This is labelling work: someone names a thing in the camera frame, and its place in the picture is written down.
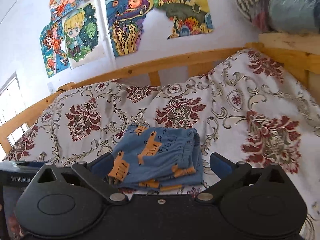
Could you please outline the person's left hand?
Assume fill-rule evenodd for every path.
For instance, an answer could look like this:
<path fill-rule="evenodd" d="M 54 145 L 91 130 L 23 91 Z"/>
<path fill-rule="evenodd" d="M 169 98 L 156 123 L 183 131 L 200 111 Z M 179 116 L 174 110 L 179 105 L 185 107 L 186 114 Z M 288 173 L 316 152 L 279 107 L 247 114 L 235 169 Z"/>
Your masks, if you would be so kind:
<path fill-rule="evenodd" d="M 13 212 L 6 212 L 1 203 L 1 239 L 23 239 L 24 233 Z"/>

